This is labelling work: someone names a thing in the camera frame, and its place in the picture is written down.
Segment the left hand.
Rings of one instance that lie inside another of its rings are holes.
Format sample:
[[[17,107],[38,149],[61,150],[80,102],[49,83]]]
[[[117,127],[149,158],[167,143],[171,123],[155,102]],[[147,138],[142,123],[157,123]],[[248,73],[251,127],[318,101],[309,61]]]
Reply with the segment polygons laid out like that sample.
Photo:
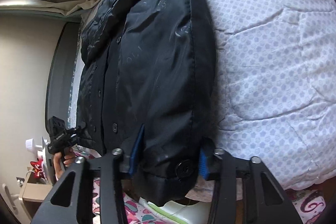
[[[56,180],[60,179],[65,171],[65,167],[69,167],[76,160],[76,155],[72,148],[68,148],[65,155],[63,156],[61,152],[54,155],[53,164],[55,170]]]

